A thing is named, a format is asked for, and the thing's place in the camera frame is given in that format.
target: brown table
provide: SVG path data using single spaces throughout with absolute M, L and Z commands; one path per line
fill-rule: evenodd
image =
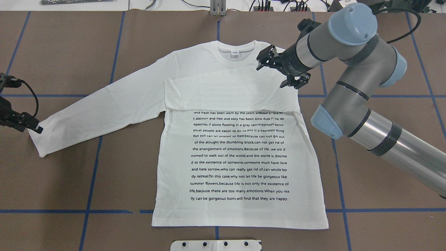
M 216 39 L 288 47 L 303 18 L 331 13 L 0 12 L 0 71 L 27 81 L 38 119 L 148 66 L 173 50 Z M 380 14 L 390 40 L 409 30 L 404 13 Z M 395 42 L 408 70 L 369 106 L 446 151 L 445 14 L 422 14 Z M 415 19 L 410 17 L 412 25 Z M 446 201 L 353 141 L 332 141 L 310 124 L 345 66 L 311 71 L 299 102 L 318 155 L 330 228 L 151 227 L 163 116 L 45 158 L 28 133 L 0 128 L 0 250 L 169 250 L 173 240 L 261 239 L 265 251 L 445 250 Z M 16 111 L 34 109 L 25 87 L 5 89 Z

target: robotic arm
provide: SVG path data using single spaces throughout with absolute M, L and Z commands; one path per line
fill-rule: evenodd
M 366 106 L 378 87 L 393 85 L 406 71 L 406 60 L 376 34 L 371 9 L 351 4 L 324 24 L 306 19 L 298 28 L 299 39 L 283 53 L 273 45 L 259 53 L 257 70 L 275 68 L 287 76 L 281 88 L 299 89 L 308 83 L 307 71 L 342 60 L 347 68 L 311 118 L 313 126 L 333 139 L 346 135 L 446 199 L 446 154 Z

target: metal bracket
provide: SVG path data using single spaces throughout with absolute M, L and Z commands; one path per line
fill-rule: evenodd
M 211 0 L 211 16 L 226 16 L 226 0 Z

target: white label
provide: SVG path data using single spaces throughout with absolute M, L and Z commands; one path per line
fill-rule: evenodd
M 342 8 L 349 6 L 351 4 L 357 3 L 356 0 L 340 0 L 339 4 L 341 4 Z

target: white bracket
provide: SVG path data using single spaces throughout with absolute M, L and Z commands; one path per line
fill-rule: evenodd
M 174 241 L 170 251 L 261 251 L 260 240 Z
M 226 0 L 211 0 L 211 16 L 226 16 Z

